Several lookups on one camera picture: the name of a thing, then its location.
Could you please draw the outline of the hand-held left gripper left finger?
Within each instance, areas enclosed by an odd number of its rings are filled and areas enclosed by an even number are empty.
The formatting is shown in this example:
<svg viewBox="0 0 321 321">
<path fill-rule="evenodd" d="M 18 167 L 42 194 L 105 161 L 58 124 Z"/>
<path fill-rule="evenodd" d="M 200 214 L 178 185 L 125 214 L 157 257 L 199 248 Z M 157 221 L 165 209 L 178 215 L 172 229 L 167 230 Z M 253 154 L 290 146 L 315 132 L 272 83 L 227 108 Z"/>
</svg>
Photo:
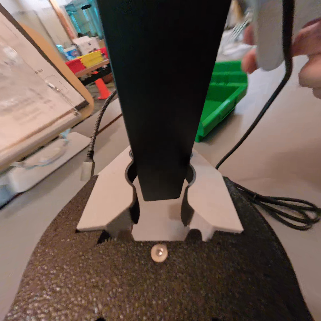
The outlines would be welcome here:
<svg viewBox="0 0 321 321">
<path fill-rule="evenodd" d="M 136 177 L 136 164 L 128 146 L 98 174 L 76 231 L 106 231 L 113 238 L 131 233 L 140 216 L 133 184 Z"/>
</svg>

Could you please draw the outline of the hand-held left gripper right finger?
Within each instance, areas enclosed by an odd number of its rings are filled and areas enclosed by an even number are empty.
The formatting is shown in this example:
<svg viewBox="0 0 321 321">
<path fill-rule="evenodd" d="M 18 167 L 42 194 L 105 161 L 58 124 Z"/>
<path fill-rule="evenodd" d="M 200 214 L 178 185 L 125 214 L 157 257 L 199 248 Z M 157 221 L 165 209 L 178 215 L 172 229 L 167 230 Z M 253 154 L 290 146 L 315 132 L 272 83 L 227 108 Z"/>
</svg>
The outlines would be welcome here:
<svg viewBox="0 0 321 321">
<path fill-rule="evenodd" d="M 185 177 L 188 185 L 181 205 L 181 220 L 190 230 L 198 230 L 202 241 L 215 231 L 240 234 L 244 228 L 223 176 L 195 149 Z"/>
</svg>

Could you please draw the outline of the black usb hub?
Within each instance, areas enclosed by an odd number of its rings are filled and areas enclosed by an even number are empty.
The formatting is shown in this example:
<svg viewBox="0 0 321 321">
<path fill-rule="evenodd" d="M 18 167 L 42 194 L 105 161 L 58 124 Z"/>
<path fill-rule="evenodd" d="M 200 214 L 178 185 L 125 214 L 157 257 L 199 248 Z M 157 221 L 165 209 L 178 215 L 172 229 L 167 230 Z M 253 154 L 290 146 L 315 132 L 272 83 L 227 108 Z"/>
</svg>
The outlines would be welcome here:
<svg viewBox="0 0 321 321">
<path fill-rule="evenodd" d="M 179 198 L 231 1 L 97 4 L 143 199 Z"/>
</svg>

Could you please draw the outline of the person's right hand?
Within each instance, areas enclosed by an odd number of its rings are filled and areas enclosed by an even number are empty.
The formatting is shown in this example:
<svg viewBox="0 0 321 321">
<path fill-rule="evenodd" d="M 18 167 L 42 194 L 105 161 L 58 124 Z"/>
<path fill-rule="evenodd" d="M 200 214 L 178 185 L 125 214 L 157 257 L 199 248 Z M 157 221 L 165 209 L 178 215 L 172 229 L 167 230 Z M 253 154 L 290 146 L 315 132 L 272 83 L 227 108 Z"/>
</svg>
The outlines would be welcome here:
<svg viewBox="0 0 321 321">
<path fill-rule="evenodd" d="M 244 32 L 244 42 L 254 45 L 254 27 L 250 24 Z M 321 21 L 315 19 L 307 23 L 298 33 L 292 44 L 292 56 L 306 55 L 308 62 L 299 72 L 299 85 L 312 89 L 313 95 L 321 99 Z M 244 55 L 241 63 L 242 70 L 248 74 L 258 69 L 256 49 Z"/>
</svg>

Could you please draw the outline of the white flat box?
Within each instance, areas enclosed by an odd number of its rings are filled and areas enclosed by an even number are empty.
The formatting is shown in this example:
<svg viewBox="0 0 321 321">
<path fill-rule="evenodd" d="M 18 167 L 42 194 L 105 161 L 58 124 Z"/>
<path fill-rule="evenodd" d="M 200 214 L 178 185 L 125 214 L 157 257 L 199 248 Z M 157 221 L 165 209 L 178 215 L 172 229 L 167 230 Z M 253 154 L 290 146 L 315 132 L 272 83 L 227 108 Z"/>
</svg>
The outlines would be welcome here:
<svg viewBox="0 0 321 321">
<path fill-rule="evenodd" d="M 62 133 L 53 142 L 22 161 L 14 162 L 1 174 L 0 205 L 24 193 L 79 154 L 90 138 L 76 133 Z"/>
</svg>

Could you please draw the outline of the green plastic bin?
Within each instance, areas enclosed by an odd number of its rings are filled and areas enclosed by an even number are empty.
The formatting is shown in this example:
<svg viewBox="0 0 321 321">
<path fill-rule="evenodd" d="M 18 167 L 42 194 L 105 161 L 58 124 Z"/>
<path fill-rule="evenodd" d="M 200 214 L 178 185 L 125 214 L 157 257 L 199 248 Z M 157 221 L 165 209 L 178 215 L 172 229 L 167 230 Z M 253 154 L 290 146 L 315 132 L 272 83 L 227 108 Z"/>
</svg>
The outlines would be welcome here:
<svg viewBox="0 0 321 321">
<path fill-rule="evenodd" d="M 240 60 L 215 63 L 195 142 L 202 141 L 236 108 L 247 88 L 248 78 Z"/>
</svg>

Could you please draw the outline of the orange traffic cone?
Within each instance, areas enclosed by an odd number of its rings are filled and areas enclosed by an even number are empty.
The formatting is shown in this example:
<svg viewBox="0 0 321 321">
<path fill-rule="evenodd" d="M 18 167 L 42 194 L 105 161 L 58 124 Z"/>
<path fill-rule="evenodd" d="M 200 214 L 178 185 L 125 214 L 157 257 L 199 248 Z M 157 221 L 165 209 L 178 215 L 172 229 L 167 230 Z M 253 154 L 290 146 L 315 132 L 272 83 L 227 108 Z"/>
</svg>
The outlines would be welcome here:
<svg viewBox="0 0 321 321">
<path fill-rule="evenodd" d="M 105 82 L 103 81 L 102 78 L 99 78 L 95 81 L 95 85 L 98 89 L 99 92 L 99 100 L 104 100 L 107 99 L 110 96 L 110 91 L 108 90 L 108 88 L 106 87 Z"/>
</svg>

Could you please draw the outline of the wooden background table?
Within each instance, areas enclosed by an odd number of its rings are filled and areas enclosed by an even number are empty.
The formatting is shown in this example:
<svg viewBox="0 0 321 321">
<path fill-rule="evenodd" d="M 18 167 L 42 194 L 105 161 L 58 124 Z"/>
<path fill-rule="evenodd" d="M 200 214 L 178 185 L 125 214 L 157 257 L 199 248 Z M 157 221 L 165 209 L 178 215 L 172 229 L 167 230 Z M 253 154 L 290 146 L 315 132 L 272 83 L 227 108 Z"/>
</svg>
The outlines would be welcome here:
<svg viewBox="0 0 321 321">
<path fill-rule="evenodd" d="M 75 73 L 75 76 L 84 86 L 87 86 L 111 73 L 110 60 L 105 59 L 102 62 Z"/>
</svg>

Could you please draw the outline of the white document display board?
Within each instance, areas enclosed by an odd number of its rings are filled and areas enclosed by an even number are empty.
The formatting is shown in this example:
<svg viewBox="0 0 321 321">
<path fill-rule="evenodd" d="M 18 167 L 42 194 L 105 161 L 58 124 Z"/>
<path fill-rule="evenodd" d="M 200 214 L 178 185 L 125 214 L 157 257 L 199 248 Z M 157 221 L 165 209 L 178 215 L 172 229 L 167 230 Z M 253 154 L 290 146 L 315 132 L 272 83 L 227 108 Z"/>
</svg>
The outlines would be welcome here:
<svg viewBox="0 0 321 321">
<path fill-rule="evenodd" d="M 94 100 L 57 50 L 1 5 L 0 167 L 89 117 Z"/>
</svg>

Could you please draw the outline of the red bin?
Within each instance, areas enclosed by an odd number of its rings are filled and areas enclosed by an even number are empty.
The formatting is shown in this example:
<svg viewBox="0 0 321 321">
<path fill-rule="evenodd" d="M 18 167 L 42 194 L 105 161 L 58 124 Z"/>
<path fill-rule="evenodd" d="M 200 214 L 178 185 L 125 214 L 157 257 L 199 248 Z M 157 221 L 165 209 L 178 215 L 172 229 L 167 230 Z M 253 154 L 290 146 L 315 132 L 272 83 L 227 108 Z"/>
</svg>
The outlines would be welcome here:
<svg viewBox="0 0 321 321">
<path fill-rule="evenodd" d="M 86 69 L 81 61 L 81 58 L 66 61 L 65 64 L 74 74 Z"/>
</svg>

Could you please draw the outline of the yellow bin stack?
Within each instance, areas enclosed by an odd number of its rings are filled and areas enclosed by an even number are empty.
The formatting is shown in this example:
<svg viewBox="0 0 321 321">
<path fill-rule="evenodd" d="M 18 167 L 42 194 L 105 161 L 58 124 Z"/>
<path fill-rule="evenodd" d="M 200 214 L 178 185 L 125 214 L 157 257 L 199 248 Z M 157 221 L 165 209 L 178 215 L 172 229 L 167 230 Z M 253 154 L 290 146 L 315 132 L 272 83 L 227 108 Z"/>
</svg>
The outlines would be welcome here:
<svg viewBox="0 0 321 321">
<path fill-rule="evenodd" d="M 79 59 L 85 68 L 92 67 L 104 61 L 103 54 L 100 50 L 82 55 L 79 57 Z"/>
</svg>

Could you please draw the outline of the white cardboard box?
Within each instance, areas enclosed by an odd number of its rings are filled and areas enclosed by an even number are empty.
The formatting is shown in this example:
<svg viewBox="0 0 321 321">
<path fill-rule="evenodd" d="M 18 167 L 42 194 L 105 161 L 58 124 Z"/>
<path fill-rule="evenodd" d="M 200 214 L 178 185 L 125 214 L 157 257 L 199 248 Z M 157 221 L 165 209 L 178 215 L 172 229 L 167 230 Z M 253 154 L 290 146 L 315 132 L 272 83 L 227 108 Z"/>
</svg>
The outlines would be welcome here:
<svg viewBox="0 0 321 321">
<path fill-rule="evenodd" d="M 83 36 L 73 39 L 74 45 L 78 48 L 81 55 L 86 55 L 100 49 L 96 38 Z"/>
</svg>

